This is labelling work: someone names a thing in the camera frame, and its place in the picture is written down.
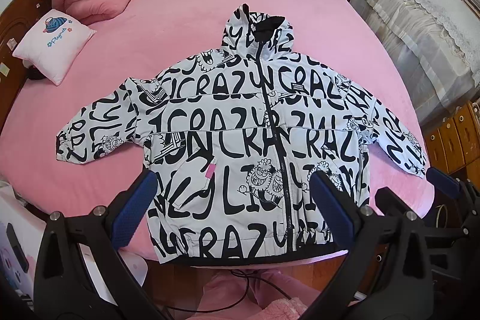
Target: pillow embroidery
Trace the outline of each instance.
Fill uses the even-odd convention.
[[[70,19],[66,19],[63,16],[59,16],[59,17],[56,17],[56,18],[49,17],[45,20],[45,29],[43,29],[43,32],[44,33],[53,33],[67,21],[68,21],[69,24],[72,23],[72,21]],[[72,30],[73,30],[72,28],[65,28],[65,27],[62,28],[62,30],[60,31],[58,36],[54,37],[53,39],[51,39],[51,41],[46,43],[47,47],[51,47],[55,43],[55,41],[60,40],[62,38],[62,34],[65,31],[71,32]]]

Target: pink tag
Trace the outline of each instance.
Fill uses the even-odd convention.
[[[213,171],[215,171],[215,168],[216,168],[216,164],[213,164],[213,163],[210,163],[208,165],[208,168],[207,168],[207,172],[205,173],[205,176],[208,178],[208,179],[212,179],[212,175],[213,175]]]

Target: jacket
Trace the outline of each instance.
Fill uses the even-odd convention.
[[[244,4],[220,49],[151,80],[128,78],[83,107],[57,135],[57,159],[87,163],[125,142],[156,172],[147,211],[160,262],[282,262],[334,252],[309,190],[325,172],[357,205],[369,202],[367,145],[425,175],[415,137],[367,90],[292,51],[284,17]]]

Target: black cable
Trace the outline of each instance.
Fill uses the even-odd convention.
[[[236,277],[239,277],[240,275],[236,275],[235,272],[237,272],[236,270],[233,270],[231,271],[232,275],[236,276]],[[268,283],[268,285],[270,285],[271,287],[275,288],[280,294],[283,294],[285,296],[286,299],[288,300],[291,300],[292,297],[290,297],[287,293],[285,293],[282,289],[280,289],[277,285],[275,285],[274,283],[266,280],[265,278],[261,278],[261,277],[258,277],[258,276],[252,276],[251,274],[246,274],[247,275],[247,278],[252,278],[252,279],[258,279],[260,281],[263,281],[265,283]]]
[[[161,311],[162,314],[165,314],[170,320],[175,320],[175,318],[172,316],[172,314],[169,312],[167,308],[164,308],[164,310]]]
[[[247,287],[245,289],[245,293],[243,294],[242,298],[240,300],[238,300],[235,304],[232,304],[232,305],[229,305],[228,307],[224,307],[224,308],[220,308],[220,309],[215,309],[215,310],[189,310],[189,309],[183,309],[183,308],[177,308],[177,307],[169,307],[168,305],[164,305],[165,307],[169,308],[169,309],[173,309],[173,310],[179,310],[181,312],[189,312],[189,313],[213,313],[213,312],[219,312],[221,310],[227,310],[227,309],[230,309],[230,308],[233,308],[235,305],[238,305],[240,302],[243,301],[243,299],[247,296],[248,294],[248,289],[250,289],[250,280],[248,278],[248,276],[243,273],[244,275],[242,275],[241,277],[245,278],[247,280]]]
[[[247,280],[247,287],[245,289],[245,293],[243,294],[242,298],[240,300],[238,300],[236,303],[234,303],[232,305],[229,305],[228,307],[223,307],[223,308],[215,309],[215,310],[189,310],[189,309],[183,309],[183,308],[177,308],[177,307],[170,307],[168,305],[164,305],[164,307],[168,308],[168,309],[179,310],[181,312],[189,312],[189,313],[214,313],[214,312],[219,312],[221,310],[227,310],[227,309],[233,308],[234,306],[238,305],[240,302],[242,302],[245,299],[245,297],[248,294],[248,290],[250,289],[250,279],[251,278],[252,279],[258,279],[260,281],[268,283],[268,285],[270,285],[271,287],[276,289],[280,294],[284,295],[285,298],[287,298],[289,300],[292,299],[292,297],[290,297],[287,293],[285,293],[282,289],[280,289],[274,283],[272,283],[270,281],[267,281],[265,278],[261,278],[261,277],[252,275],[252,274],[256,274],[256,271],[254,271],[252,274],[247,274],[246,272],[244,272],[242,270],[231,270],[230,273],[235,277],[245,278]]]

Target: drawer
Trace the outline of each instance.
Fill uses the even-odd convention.
[[[445,150],[443,149],[443,143],[438,129],[435,129],[435,131],[425,136],[425,147],[427,149],[430,165],[438,168],[444,173],[448,173]]]
[[[448,172],[454,172],[465,165],[457,127],[453,119],[449,118],[438,130],[445,150]]]
[[[469,104],[462,107],[457,114],[453,116],[455,126],[457,127],[458,137],[462,145],[465,164],[473,162],[480,157],[480,142],[478,131],[475,126],[475,119]]]
[[[466,166],[466,177],[480,189],[480,159],[474,160]]]

